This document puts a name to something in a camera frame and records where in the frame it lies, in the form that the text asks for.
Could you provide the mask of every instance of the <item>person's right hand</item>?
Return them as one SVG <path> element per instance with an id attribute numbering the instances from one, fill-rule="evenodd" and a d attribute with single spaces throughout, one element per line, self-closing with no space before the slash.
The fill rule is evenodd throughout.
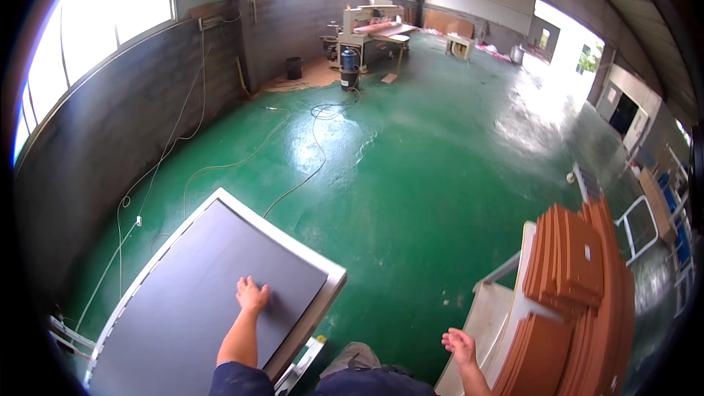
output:
<path id="1" fill-rule="evenodd" d="M 240 277 L 237 282 L 237 302 L 243 311 L 259 312 L 264 309 L 269 299 L 269 285 L 262 286 L 261 290 L 252 280 L 252 276 Z"/>
<path id="2" fill-rule="evenodd" d="M 447 333 L 442 335 L 442 345 L 448 352 L 455 354 L 455 362 L 460 374 L 467 367 L 477 366 L 474 340 L 467 333 L 450 328 Z"/>

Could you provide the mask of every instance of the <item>floor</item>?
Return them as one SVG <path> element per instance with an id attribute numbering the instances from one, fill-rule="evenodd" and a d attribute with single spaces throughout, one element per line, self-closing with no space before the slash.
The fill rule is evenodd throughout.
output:
<path id="1" fill-rule="evenodd" d="M 554 202 L 579 208 L 579 190 L 565 179 L 575 160 L 602 181 L 614 216 L 641 194 L 631 172 L 620 177 L 625 149 L 591 105 L 484 52 L 475 50 L 469 64 L 448 57 L 437 36 L 414 34 L 410 46 L 396 81 L 380 82 L 395 62 L 371 68 L 360 84 L 361 99 L 353 104 L 348 95 L 350 107 L 323 112 L 315 137 L 311 108 L 339 104 L 345 95 L 338 84 L 264 92 L 164 162 L 144 225 L 123 248 L 122 292 L 166 239 L 162 234 L 184 220 L 189 177 L 246 158 L 286 119 L 284 111 L 261 107 L 286 109 L 291 117 L 244 165 L 194 178 L 186 213 L 222 186 L 263 215 L 324 162 L 267 216 L 348 269 L 346 287 L 317 330 L 329 345 L 299 390 L 312 388 L 315 372 L 353 340 L 370 345 L 382 363 L 404 365 L 434 384 L 448 359 L 441 334 L 462 327 L 472 286 L 520 249 L 523 223 Z M 123 224 L 132 223 L 147 188 L 138 187 L 121 211 Z M 64 303 L 71 320 L 80 317 L 117 242 L 113 216 Z M 659 260 L 644 265 L 662 270 Z M 97 339 L 120 298 L 118 266 L 115 260 L 86 312 L 79 331 L 88 338 Z M 640 356 L 631 358 L 635 386 L 637 366 L 662 341 L 674 314 L 663 292 L 669 279 L 654 284 L 648 269 L 641 270 L 637 289 L 646 304 L 639 308 L 634 343 Z"/>

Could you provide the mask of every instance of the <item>person's left hand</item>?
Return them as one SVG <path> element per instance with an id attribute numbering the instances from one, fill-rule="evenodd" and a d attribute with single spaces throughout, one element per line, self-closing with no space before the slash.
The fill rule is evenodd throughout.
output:
<path id="1" fill-rule="evenodd" d="M 259 312 L 264 309 L 269 299 L 269 285 L 262 286 L 261 290 L 254 283 L 252 276 L 240 277 L 237 282 L 237 302 L 243 311 Z"/>

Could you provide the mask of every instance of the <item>doorway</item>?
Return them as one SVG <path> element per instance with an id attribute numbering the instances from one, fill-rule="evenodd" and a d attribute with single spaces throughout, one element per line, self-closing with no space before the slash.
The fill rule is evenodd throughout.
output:
<path id="1" fill-rule="evenodd" d="M 638 104 L 633 102 L 633 100 L 628 98 L 628 95 L 624 93 L 618 101 L 616 110 L 613 115 L 611 115 L 609 124 L 611 124 L 611 127 L 615 128 L 616 131 L 621 134 L 621 137 L 623 137 L 623 135 L 625 135 L 631 127 L 631 123 L 636 117 L 636 113 L 638 113 Z"/>

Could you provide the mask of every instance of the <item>leg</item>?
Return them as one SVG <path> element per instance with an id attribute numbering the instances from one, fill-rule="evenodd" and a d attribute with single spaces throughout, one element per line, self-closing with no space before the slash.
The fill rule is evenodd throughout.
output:
<path id="1" fill-rule="evenodd" d="M 320 379 L 323 379 L 329 374 L 333 374 L 336 371 L 344 370 L 347 368 L 350 359 L 354 358 L 358 363 L 369 367 L 381 367 L 382 363 L 379 362 L 379 358 L 374 355 L 372 349 L 366 345 L 364 342 L 350 342 L 347 344 L 340 355 L 333 359 L 332 363 L 327 366 L 325 370 L 320 374 Z"/>

